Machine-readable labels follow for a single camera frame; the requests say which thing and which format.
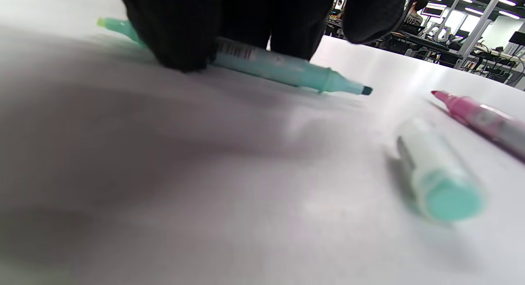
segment pink marker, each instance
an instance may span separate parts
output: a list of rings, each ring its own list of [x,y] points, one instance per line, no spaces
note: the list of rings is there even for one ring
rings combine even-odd
[[[525,161],[525,124],[467,96],[444,91],[432,94],[445,103],[452,118],[500,143]]]

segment highlighter cap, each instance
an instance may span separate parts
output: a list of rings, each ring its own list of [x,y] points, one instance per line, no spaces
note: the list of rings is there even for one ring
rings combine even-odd
[[[484,199],[476,183],[448,171],[439,171],[441,179],[421,198],[422,211],[441,221],[457,221],[475,216],[483,210]]]

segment black glove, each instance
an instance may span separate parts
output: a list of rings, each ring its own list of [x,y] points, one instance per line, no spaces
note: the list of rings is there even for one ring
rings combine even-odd
[[[128,18],[161,64],[206,68],[221,35],[311,59],[333,0],[123,0]],[[352,43],[376,40],[401,19],[405,0],[347,0],[343,29]]]

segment highlighter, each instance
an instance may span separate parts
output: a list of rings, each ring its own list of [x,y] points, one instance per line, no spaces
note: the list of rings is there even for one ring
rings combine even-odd
[[[99,18],[97,25],[124,34],[146,47],[129,21]],[[217,44],[218,51],[212,64],[222,68],[294,87],[313,88],[319,93],[343,91],[365,96],[372,93],[371,87],[350,81],[330,68],[311,64],[305,59],[281,55],[226,38],[217,38]]]
[[[408,121],[399,132],[401,164],[424,216],[457,221],[483,210],[479,182],[441,134],[422,119]]]
[[[488,139],[500,143],[525,160],[525,124],[493,107],[479,104],[467,96],[453,96],[444,91],[432,94],[445,103],[452,118],[474,128]]]

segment highlighter tip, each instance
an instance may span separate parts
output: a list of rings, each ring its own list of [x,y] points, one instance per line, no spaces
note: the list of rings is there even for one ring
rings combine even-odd
[[[99,27],[105,27],[105,19],[103,19],[103,18],[99,18],[99,19],[97,20],[97,26],[99,26]]]
[[[371,87],[365,86],[361,94],[363,94],[364,96],[369,96],[372,93],[372,91],[373,89]]]

